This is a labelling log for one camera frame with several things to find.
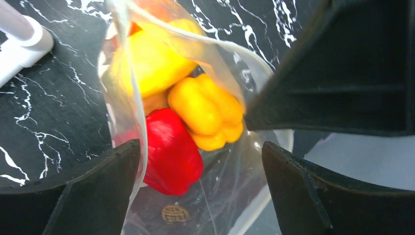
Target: printed logo on bag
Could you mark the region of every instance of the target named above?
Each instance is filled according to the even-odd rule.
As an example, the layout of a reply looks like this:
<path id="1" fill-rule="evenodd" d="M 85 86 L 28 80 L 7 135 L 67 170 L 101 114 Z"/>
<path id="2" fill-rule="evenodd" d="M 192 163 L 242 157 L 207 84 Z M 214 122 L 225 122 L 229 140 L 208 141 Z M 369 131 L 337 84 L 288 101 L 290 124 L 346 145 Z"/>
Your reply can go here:
<path id="1" fill-rule="evenodd" d="M 161 216 L 167 224 L 172 224 L 173 222 L 186 222 L 190 220 L 189 212 L 185 208 L 176 205 L 165 206 L 161 211 Z"/>

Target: black marble countertop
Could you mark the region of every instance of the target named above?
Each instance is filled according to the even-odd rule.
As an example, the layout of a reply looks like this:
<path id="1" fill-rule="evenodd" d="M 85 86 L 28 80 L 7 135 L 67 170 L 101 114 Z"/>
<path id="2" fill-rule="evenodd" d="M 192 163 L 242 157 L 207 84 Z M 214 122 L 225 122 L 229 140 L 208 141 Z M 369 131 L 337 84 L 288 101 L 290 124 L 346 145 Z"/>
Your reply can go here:
<path id="1" fill-rule="evenodd" d="M 0 89 L 0 187 L 50 177 L 111 148 L 97 57 L 111 14 L 103 0 L 7 0 L 55 46 Z M 318 0 L 178 0 L 210 37 L 255 51 L 275 69 Z M 322 138 L 296 131 L 294 153 Z"/>

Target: clear plastic bag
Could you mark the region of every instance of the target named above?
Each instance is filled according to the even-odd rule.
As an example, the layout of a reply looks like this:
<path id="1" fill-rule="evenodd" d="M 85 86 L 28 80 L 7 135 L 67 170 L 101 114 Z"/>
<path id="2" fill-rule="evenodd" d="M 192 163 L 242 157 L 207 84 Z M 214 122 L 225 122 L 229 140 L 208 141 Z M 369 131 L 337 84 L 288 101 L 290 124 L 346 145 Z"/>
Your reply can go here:
<path id="1" fill-rule="evenodd" d="M 141 79 L 148 76 L 148 68 L 157 65 L 146 64 L 148 54 L 131 53 L 137 46 L 127 39 L 134 25 L 131 22 L 147 33 L 150 43 L 163 44 L 181 57 L 196 62 L 198 67 L 190 76 L 206 73 L 218 87 L 239 101 L 243 111 L 245 104 L 261 91 L 272 70 L 246 48 L 207 37 L 191 15 L 173 0 L 110 0 L 108 6 L 114 20 L 99 56 L 98 73 L 113 145 L 132 138 L 140 139 L 142 144 L 140 168 L 123 233 L 243 233 L 271 198 L 262 166 L 262 144 L 269 140 L 291 151 L 292 130 L 255 133 L 244 128 L 237 142 L 227 143 L 216 151 L 201 151 L 204 173 L 183 196 L 167 196 L 143 187 L 148 160 L 145 117 L 149 113 L 148 104 L 153 104 L 148 91 L 164 91 L 172 84 L 162 82 L 161 86 L 150 86 L 149 90 L 141 84 L 142 91 L 139 91 L 137 81 L 140 84 Z M 183 74 L 172 72 L 170 75 Z M 126 131 L 133 131 L 133 134 L 116 139 L 117 134 Z"/>

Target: bag of peppers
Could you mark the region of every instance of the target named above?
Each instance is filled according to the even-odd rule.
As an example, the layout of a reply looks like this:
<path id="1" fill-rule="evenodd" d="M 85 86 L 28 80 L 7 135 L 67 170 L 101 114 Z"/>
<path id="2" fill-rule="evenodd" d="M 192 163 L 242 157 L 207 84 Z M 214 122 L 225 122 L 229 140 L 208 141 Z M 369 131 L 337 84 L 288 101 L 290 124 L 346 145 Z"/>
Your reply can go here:
<path id="1" fill-rule="evenodd" d="M 173 0 L 111 0 L 98 60 L 113 146 L 141 141 L 123 233 L 240 234 L 270 201 L 265 140 L 292 150 L 291 130 L 249 132 L 245 104 L 272 74 L 251 51 L 206 36 Z"/>

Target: red bell pepper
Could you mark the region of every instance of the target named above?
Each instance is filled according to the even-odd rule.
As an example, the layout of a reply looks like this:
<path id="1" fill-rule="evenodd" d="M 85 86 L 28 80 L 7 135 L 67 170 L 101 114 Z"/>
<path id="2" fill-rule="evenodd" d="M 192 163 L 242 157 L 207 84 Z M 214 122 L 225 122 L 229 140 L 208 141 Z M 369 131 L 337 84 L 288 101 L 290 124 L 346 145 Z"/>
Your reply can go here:
<path id="1" fill-rule="evenodd" d="M 144 182 L 155 190 L 180 196 L 203 173 L 199 150 L 182 120 L 171 109 L 152 112 L 147 118 L 148 165 Z M 138 138 L 137 131 L 115 136 L 116 145 Z"/>

